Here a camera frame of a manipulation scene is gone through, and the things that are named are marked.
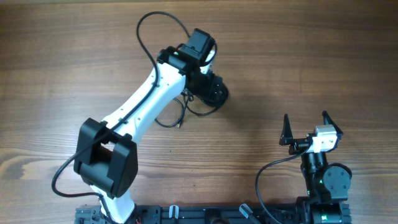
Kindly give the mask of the black cable gold plug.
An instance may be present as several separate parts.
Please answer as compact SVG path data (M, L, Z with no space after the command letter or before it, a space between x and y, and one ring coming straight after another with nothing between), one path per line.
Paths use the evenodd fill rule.
M174 122L173 124L163 124L156 118L154 120L156 124L158 124L159 126L161 126L163 128L173 128L173 127L180 128L180 126L183 124L183 119L185 117L186 110L188 110L189 112L191 112L192 114L194 114L196 116L208 116L208 115L214 113L215 111L217 111L220 108L219 106L214 106L214 109L209 111L209 112L197 113L196 111L193 111L188 106L188 103L195 99L194 95L188 90L184 90L181 93L181 95L182 95L182 100L183 101L180 101L177 98L173 98L173 100L176 101L181 106L181 114L180 114L180 117L176 120L176 122Z

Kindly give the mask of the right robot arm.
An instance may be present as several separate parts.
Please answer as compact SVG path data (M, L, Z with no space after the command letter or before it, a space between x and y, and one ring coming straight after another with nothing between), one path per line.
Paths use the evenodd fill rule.
M307 196L296 201L301 223L336 223L352 222L348 204L348 190L351 187L353 173L350 168L340 163L329 163L326 154L338 147L343 131L322 112L323 124L314 127L305 138L294 138L289 117L284 116L284 123L279 144L289 146L291 156L300 156L300 170L305 179Z

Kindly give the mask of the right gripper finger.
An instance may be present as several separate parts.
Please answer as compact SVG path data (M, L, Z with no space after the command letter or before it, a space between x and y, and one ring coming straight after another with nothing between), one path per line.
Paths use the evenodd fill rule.
M290 127L290 121L288 114L284 115L284 122L282 127L282 132L279 139L279 144L281 146L290 145L294 141L292 130Z
M343 131L337 126L337 124L331 119L330 115L327 113L326 110L324 110L322 112L322 116L323 116L323 122L324 125L332 125L336 131L336 135L338 137L343 137L344 133Z

